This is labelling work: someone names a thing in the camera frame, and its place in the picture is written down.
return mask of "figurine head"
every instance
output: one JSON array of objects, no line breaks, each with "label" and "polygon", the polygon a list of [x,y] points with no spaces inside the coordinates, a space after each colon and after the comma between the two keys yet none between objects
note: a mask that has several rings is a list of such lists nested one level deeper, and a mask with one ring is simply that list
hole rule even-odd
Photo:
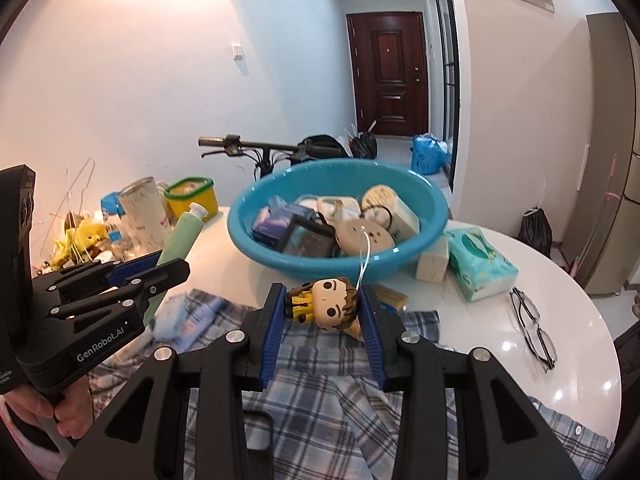
[{"label": "figurine head", "polygon": [[319,280],[311,288],[316,325],[325,330],[344,330],[356,319],[358,291],[346,278]]}]

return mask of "refrigerator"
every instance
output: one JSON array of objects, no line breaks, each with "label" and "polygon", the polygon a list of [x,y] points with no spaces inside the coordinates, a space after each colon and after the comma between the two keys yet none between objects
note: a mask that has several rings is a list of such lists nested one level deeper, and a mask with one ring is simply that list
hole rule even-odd
[{"label": "refrigerator", "polygon": [[569,265],[582,256],[575,279],[602,296],[622,289],[640,256],[640,46],[618,12],[589,15],[587,24],[593,129],[560,249]]}]

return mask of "plaid fabric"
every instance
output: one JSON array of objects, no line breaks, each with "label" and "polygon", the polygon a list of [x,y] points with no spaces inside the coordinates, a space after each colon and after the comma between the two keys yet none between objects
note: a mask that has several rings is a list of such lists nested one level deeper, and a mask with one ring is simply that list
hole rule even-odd
[{"label": "plaid fabric", "polygon": [[[192,312],[213,296],[194,290],[184,295]],[[238,328],[251,307],[227,303],[192,349],[202,348]],[[432,342],[438,341],[436,312],[404,313],[402,320]],[[159,346],[151,343],[124,365],[105,364],[90,374],[94,407],[101,413],[134,371]],[[190,398],[184,473],[194,478],[198,393]],[[457,421],[453,390],[446,391],[448,479],[458,478]],[[370,377],[364,345],[344,333],[290,323],[285,328],[276,374],[264,392],[245,392],[244,408],[273,417],[274,474],[278,479],[388,479],[393,471],[402,394],[384,394]],[[595,478],[613,446],[532,399],[564,445],[583,478]],[[263,449],[269,436],[260,417],[245,417],[247,446]]]}]

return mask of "sliding glass door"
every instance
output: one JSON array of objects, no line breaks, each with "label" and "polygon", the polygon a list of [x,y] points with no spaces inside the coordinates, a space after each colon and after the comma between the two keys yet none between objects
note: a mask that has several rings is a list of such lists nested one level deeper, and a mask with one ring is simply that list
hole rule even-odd
[{"label": "sliding glass door", "polygon": [[442,70],[444,81],[444,131],[442,139],[449,146],[450,164],[445,165],[449,186],[453,189],[458,154],[458,124],[460,122],[460,65],[458,63],[458,36],[453,0],[436,0],[440,41],[442,42]]}]

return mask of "green tube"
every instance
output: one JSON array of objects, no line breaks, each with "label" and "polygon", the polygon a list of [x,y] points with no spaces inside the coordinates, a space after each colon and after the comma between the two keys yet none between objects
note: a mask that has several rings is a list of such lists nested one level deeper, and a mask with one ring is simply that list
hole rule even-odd
[{"label": "green tube", "polygon": [[[162,251],[162,254],[160,254],[157,265],[165,264],[176,258],[185,259],[202,232],[202,228],[204,227],[202,219],[208,214],[209,212],[200,204],[195,202],[191,203],[190,210],[180,215],[180,219],[175,225],[166,247]],[[149,299],[149,307],[143,319],[145,326],[147,326],[153,318],[160,303],[164,300],[165,295],[166,292],[163,292]]]}]

